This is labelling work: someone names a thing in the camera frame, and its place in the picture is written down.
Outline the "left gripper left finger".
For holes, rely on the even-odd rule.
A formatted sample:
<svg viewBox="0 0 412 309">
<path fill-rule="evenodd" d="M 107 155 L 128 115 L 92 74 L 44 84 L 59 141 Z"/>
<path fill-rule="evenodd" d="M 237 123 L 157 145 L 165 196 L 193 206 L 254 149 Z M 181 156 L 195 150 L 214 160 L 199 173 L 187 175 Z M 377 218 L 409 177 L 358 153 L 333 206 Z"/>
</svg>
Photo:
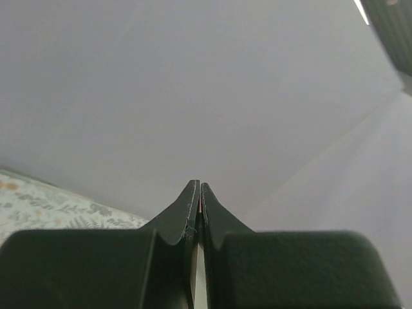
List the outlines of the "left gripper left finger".
<svg viewBox="0 0 412 309">
<path fill-rule="evenodd" d="M 200 183 L 139 229 L 20 230 L 1 246 L 2 308 L 192 308 Z"/>
</svg>

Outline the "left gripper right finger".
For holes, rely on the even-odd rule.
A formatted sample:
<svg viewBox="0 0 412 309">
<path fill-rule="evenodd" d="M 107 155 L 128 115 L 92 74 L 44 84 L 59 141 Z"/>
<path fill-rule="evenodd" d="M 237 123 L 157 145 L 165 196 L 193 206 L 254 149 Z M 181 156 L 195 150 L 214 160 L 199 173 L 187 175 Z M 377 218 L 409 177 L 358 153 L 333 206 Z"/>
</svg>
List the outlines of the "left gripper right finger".
<svg viewBox="0 0 412 309">
<path fill-rule="evenodd" d="M 371 241 L 352 231 L 256 232 L 201 185 L 209 308 L 401 308 Z"/>
</svg>

